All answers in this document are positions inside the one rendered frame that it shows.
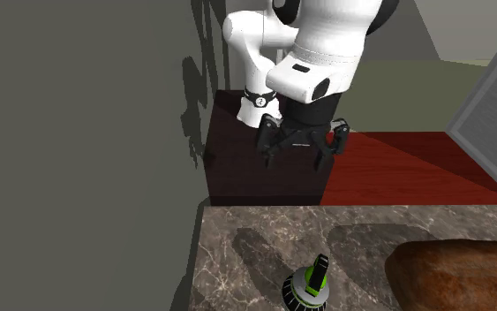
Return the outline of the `green grey round gadget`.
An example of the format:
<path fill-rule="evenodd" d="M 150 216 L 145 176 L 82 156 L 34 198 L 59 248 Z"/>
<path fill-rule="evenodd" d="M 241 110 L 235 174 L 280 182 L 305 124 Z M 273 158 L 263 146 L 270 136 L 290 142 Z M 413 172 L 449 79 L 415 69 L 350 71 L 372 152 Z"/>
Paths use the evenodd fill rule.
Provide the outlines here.
<path fill-rule="evenodd" d="M 328 257 L 319 254 L 311 266 L 297 269 L 284 280 L 282 303 L 285 311 L 326 311 L 328 266 Z"/>

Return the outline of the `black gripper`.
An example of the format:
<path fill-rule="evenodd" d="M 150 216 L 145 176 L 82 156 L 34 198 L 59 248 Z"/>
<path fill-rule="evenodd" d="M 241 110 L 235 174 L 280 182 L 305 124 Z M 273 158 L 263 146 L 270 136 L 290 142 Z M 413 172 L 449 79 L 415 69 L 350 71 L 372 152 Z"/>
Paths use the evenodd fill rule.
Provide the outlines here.
<path fill-rule="evenodd" d="M 328 95 L 311 103 L 287 98 L 282 118 L 264 114 L 255 145 L 264 158 L 265 167 L 271 168 L 275 156 L 293 144 L 315 146 L 318 149 L 313 165 L 316 171 L 320 171 L 334 155 L 342 154 L 350 126 L 344 118 L 333 120 L 342 95 Z"/>

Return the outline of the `dark robot stand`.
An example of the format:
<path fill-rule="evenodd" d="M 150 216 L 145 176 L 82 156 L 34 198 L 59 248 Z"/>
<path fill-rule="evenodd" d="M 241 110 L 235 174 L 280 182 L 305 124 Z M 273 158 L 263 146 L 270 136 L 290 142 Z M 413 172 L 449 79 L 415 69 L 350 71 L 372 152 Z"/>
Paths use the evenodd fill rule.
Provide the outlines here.
<path fill-rule="evenodd" d="M 203 156 L 207 189 L 214 206 L 312 206 L 320 204 L 334 160 L 314 167 L 318 149 L 293 147 L 270 166 L 256 151 L 257 130 L 237 120 L 241 90 L 215 94 Z"/>

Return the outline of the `brown rounded loaf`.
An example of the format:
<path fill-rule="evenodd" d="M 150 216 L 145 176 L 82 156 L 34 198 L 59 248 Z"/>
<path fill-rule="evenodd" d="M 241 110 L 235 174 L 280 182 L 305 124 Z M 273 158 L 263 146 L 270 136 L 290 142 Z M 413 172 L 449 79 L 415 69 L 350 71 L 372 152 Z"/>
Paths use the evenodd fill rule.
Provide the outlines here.
<path fill-rule="evenodd" d="M 497 241 L 405 242 L 385 273 L 402 311 L 497 311 Z"/>

